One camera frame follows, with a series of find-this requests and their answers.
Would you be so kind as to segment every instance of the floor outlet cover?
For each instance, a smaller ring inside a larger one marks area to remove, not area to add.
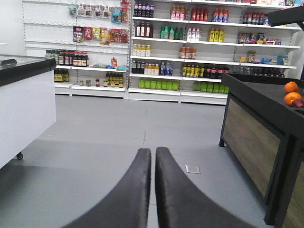
[[[200,168],[197,165],[185,165],[187,173],[200,174]]]

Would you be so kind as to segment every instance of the orange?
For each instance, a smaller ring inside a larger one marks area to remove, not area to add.
[[[296,99],[302,99],[302,96],[297,92],[291,92],[285,96],[284,101],[287,105],[291,106],[293,101]]]
[[[287,93],[298,91],[298,85],[295,82],[286,83],[284,88],[285,88],[285,92],[287,92]]]

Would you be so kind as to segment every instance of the caster wheel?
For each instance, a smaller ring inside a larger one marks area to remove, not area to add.
[[[23,154],[20,152],[19,154],[17,154],[16,157],[17,157],[18,160],[21,160],[23,158]]]

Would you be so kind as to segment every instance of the wooden panel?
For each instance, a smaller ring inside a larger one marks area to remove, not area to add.
[[[233,100],[229,102],[223,138],[265,196],[280,139]]]
[[[304,163],[300,167],[283,228],[304,227]]]

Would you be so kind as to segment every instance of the gray floor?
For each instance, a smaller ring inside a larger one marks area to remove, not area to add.
[[[258,228],[265,209],[227,148],[218,147],[223,106],[56,96],[57,122],[0,169],[1,228],[59,228],[100,201],[138,148],[169,147],[210,198]],[[155,194],[148,228],[157,228]]]

